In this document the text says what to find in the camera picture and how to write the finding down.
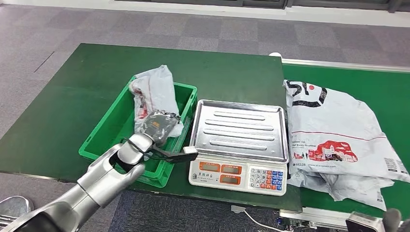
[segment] red logo on bag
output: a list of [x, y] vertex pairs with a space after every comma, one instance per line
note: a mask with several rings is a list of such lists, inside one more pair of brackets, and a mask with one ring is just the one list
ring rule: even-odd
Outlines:
[[319, 144], [318, 149], [309, 150], [309, 159], [314, 161], [346, 161], [357, 162], [357, 156], [351, 151], [347, 142], [327, 141]]

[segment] black cable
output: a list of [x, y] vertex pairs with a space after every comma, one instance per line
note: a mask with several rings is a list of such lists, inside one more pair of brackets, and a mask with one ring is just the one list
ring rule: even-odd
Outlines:
[[168, 159], [168, 157], [165, 156], [160, 156], [160, 157], [155, 157], [154, 155], [156, 155], [156, 153], [154, 153], [153, 155], [149, 155], [148, 153], [146, 153], [145, 151], [141, 150], [133, 141], [131, 141], [130, 139], [124, 137], [120, 140], [120, 143], [124, 143], [124, 140], [126, 140], [128, 143], [130, 143], [135, 149], [137, 149], [139, 152], [141, 152], [144, 156], [149, 157], [153, 160], [166, 160]]

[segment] green plastic crate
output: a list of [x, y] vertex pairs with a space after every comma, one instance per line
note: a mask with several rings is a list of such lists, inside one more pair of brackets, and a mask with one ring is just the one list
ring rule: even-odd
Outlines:
[[[96, 160], [106, 150], [118, 144], [122, 138], [129, 138], [134, 133], [134, 100], [133, 94], [128, 90], [128, 84], [81, 145], [78, 151], [81, 156]], [[168, 138], [162, 149], [179, 152], [188, 134], [198, 99], [195, 86], [174, 83], [174, 88], [179, 115], [181, 115], [181, 122], [184, 123], [184, 130], [179, 137]], [[163, 188], [168, 182], [174, 164], [164, 160], [149, 159], [145, 161], [145, 165], [146, 170], [137, 181]]]

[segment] metal frame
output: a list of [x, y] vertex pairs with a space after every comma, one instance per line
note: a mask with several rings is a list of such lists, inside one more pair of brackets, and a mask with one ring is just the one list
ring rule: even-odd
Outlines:
[[381, 66], [381, 65], [368, 65], [368, 64], [352, 64], [352, 63], [301, 60], [301, 59], [282, 59], [282, 63], [283, 64], [322, 66], [322, 67], [329, 67], [329, 68], [344, 68], [344, 69], [355, 69], [355, 70], [410, 73], [410, 67], [401, 67], [401, 66]]

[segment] plastic mailer bag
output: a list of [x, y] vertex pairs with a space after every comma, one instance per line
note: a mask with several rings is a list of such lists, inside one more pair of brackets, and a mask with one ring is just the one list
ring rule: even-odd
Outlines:
[[410, 176], [373, 111], [343, 92], [288, 80], [284, 86], [288, 183], [386, 210], [380, 189]]
[[[135, 133], [141, 132], [145, 118], [155, 111], [179, 115], [172, 73], [166, 65], [136, 74], [134, 77], [135, 80], [130, 83], [129, 90], [134, 95]], [[180, 136], [183, 128], [182, 123], [176, 124], [168, 136]]]
[[381, 131], [373, 111], [352, 96], [285, 80], [290, 135], [290, 174], [410, 176]]

